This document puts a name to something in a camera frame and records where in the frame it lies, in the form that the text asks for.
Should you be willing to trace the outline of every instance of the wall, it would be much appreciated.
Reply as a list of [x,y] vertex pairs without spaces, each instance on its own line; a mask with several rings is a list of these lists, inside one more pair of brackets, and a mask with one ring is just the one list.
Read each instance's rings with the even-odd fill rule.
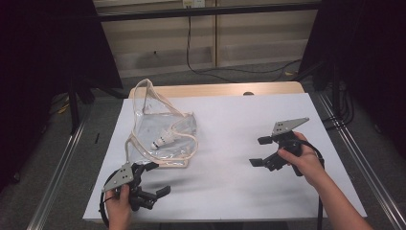
[[[98,13],[183,8],[182,1],[96,1]],[[288,0],[207,0],[206,7],[289,3]],[[207,68],[300,58],[317,11],[247,13],[192,18],[190,63]],[[186,17],[103,22],[119,72],[124,77],[187,70]]]

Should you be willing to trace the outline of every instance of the power outlet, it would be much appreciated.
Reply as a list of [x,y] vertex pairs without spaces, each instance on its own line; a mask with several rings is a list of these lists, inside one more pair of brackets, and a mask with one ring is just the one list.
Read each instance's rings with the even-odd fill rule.
[[204,8],[206,7],[205,0],[182,0],[183,8]]
[[194,8],[204,8],[205,0],[193,0],[193,7]]
[[193,0],[183,0],[183,8],[192,8],[193,7]]

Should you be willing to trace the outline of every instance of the black curtain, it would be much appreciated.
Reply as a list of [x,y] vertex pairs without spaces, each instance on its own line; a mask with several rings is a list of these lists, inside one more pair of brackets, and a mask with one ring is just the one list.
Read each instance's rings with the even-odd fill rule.
[[304,52],[300,72],[324,60],[313,75],[315,89],[339,69],[350,93],[406,157],[406,20],[404,1],[323,1]]
[[96,15],[92,0],[0,3],[1,189],[34,149],[52,97],[70,81],[80,96],[92,87],[84,79],[122,87],[101,23],[79,15]]

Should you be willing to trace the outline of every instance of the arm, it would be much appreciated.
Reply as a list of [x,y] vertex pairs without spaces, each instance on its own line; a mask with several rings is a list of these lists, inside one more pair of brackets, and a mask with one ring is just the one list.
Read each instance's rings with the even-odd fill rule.
[[[106,197],[113,197],[113,191],[107,191]],[[131,223],[131,206],[128,202],[129,186],[124,184],[121,189],[120,199],[111,198],[105,202],[109,217],[110,230],[126,230]]]
[[[295,134],[299,139],[306,141],[301,133],[296,132]],[[323,169],[313,149],[302,145],[302,151],[300,157],[284,149],[280,149],[278,154],[281,158],[296,165],[307,182],[316,189],[333,228],[372,229]]]

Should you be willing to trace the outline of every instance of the person's hand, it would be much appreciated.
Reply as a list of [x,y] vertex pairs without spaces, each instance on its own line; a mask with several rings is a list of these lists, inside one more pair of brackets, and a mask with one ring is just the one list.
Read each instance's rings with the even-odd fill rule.
[[[107,191],[107,198],[113,197],[113,191]],[[110,198],[105,202],[109,217],[110,230],[125,230],[131,223],[131,206],[128,202],[129,186],[124,184],[120,192],[120,198]]]
[[[304,135],[300,132],[295,132],[295,135],[300,140],[307,141]],[[319,161],[318,156],[316,155],[316,152],[308,146],[302,145],[302,155],[300,157],[295,156],[285,149],[279,149],[278,155],[290,164],[298,167],[299,171],[304,175],[307,182],[313,187],[320,182],[322,177],[327,175]]]

